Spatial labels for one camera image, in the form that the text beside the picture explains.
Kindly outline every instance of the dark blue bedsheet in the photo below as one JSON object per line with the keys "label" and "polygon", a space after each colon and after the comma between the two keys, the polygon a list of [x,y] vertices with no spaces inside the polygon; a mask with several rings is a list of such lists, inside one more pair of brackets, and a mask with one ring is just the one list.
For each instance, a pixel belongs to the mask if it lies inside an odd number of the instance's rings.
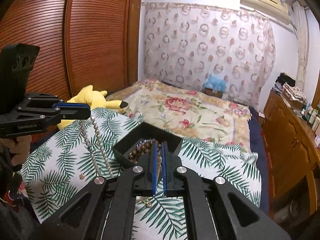
{"label": "dark blue bedsheet", "polygon": [[261,174],[261,201],[260,209],[269,214],[269,190],[268,190],[268,163],[267,156],[264,150],[263,138],[262,138],[262,128],[258,120],[258,112],[249,107],[252,114],[251,120],[248,121],[250,130],[250,148],[252,152],[258,153],[257,168]]}

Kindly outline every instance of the bed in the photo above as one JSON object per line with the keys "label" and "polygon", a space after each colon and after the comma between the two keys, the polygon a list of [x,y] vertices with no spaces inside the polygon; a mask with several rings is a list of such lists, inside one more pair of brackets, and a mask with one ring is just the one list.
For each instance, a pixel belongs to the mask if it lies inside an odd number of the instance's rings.
{"label": "bed", "polygon": [[[141,122],[183,137],[182,164],[200,176],[224,176],[268,213],[266,157],[257,113],[253,109],[197,91],[182,90],[154,79],[137,82],[109,100],[129,103],[125,110],[92,111],[104,141],[112,172],[122,168],[111,147]],[[100,172],[110,177],[94,129],[85,122]],[[54,134],[29,156],[21,170],[33,209],[42,222],[84,187],[97,173],[80,135],[79,121]],[[186,239],[183,200],[163,196],[162,182],[147,208],[137,203],[132,239]]]}

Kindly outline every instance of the wooden dresser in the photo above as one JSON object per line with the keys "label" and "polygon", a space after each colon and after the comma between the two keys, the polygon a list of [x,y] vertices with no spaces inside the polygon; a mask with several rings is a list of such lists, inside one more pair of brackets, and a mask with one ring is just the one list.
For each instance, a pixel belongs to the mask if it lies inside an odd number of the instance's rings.
{"label": "wooden dresser", "polygon": [[271,91],[264,108],[264,140],[270,161],[270,203],[279,202],[295,194],[297,185],[305,182],[308,196],[308,214],[317,210],[315,178],[319,174],[320,149],[314,143],[315,134],[307,122],[298,118]]}

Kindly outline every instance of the yellow plush toy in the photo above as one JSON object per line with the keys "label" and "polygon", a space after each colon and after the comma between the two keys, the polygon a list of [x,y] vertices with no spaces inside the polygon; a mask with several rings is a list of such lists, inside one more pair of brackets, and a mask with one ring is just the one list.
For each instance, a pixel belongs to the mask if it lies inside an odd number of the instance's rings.
{"label": "yellow plush toy", "polygon": [[[106,101],[104,98],[107,95],[107,91],[93,91],[93,86],[87,86],[82,88],[81,91],[68,100],[68,103],[83,103],[90,106],[91,111],[97,107],[105,107],[110,109],[120,109],[128,106],[128,103],[121,100]],[[59,130],[62,130],[74,120],[61,120],[58,124]]]}

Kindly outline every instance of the air conditioner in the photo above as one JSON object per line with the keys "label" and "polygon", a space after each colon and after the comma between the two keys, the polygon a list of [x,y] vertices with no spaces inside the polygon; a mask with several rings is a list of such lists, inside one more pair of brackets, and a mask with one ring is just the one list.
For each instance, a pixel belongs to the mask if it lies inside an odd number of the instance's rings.
{"label": "air conditioner", "polygon": [[284,24],[288,25],[291,22],[288,5],[282,0],[240,0],[240,3],[268,14]]}

